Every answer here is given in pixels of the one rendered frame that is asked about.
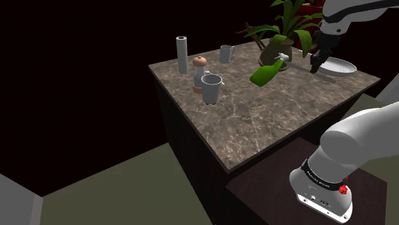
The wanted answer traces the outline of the grey cup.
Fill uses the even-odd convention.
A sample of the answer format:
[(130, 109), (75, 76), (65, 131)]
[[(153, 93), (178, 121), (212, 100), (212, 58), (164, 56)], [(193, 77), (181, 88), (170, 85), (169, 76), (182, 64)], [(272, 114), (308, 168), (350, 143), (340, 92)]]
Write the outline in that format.
[(216, 74), (206, 74), (201, 78), (202, 98), (206, 104), (216, 104), (221, 86), (224, 85), (221, 76)]

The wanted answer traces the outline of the green spray bottle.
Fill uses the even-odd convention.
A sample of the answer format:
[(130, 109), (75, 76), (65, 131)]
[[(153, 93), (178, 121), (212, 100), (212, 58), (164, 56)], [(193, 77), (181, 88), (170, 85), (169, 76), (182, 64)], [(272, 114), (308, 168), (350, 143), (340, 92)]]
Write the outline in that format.
[(273, 65), (261, 66), (257, 69), (249, 80), (259, 87), (264, 86), (276, 76), (283, 63), (289, 60), (289, 56), (279, 52), (275, 60)]

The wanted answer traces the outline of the potted green plant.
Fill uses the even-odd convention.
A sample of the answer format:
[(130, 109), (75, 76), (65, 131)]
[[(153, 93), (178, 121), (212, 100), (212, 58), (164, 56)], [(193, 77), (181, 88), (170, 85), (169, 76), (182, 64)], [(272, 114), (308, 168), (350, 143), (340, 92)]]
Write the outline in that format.
[(262, 53), (259, 57), (260, 66), (273, 65), (277, 61), (277, 56), (282, 53), (288, 56), (283, 63), (281, 70), (289, 68), (288, 64), (292, 61), (292, 36), (299, 39), (302, 56), (305, 57), (311, 51), (312, 37), (307, 30), (309, 27), (318, 27), (319, 25), (312, 22), (313, 19), (321, 19), (322, 13), (314, 13), (312, 15), (298, 15), (297, 11), (301, 8), (306, 0), (273, 0), (270, 5), (275, 8), (278, 5), (283, 7), (283, 14), (278, 15), (275, 19), (281, 20), (281, 26), (249, 26), (245, 24), (245, 30), (241, 34), (246, 37), (250, 36), (261, 48)]

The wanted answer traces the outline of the grey plate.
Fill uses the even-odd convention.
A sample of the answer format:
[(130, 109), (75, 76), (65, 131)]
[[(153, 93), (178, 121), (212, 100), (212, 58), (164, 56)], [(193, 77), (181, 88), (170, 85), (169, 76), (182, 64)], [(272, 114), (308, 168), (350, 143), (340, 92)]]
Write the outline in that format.
[(318, 71), (327, 75), (346, 77), (356, 72), (357, 67), (348, 61), (328, 57), (328, 59), (320, 65)]

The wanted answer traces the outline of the grinder with brown cap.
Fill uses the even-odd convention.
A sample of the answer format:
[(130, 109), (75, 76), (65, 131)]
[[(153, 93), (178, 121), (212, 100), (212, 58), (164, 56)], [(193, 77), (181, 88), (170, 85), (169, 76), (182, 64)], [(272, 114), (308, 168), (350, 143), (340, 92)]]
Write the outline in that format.
[(201, 78), (205, 75), (207, 60), (202, 56), (198, 56), (193, 59), (192, 64), (194, 65), (193, 92), (195, 92), (196, 94), (202, 94)]

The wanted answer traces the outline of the grey handled jug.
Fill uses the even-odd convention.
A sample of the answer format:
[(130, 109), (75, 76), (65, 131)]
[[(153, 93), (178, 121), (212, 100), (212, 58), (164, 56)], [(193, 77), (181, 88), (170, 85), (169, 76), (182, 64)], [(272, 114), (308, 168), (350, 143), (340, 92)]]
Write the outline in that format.
[(220, 47), (220, 57), (219, 57), (220, 63), (230, 63), (231, 56), (234, 52), (235, 52), (234, 45), (222, 45)]

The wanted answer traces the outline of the grey paper towel roll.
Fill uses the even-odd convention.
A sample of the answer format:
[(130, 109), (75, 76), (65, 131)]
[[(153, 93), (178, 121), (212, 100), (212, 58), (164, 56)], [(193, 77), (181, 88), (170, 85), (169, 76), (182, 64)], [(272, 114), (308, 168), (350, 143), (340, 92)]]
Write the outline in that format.
[(178, 56), (178, 71), (180, 74), (188, 72), (188, 59), (187, 59), (187, 37), (176, 37), (176, 51)]

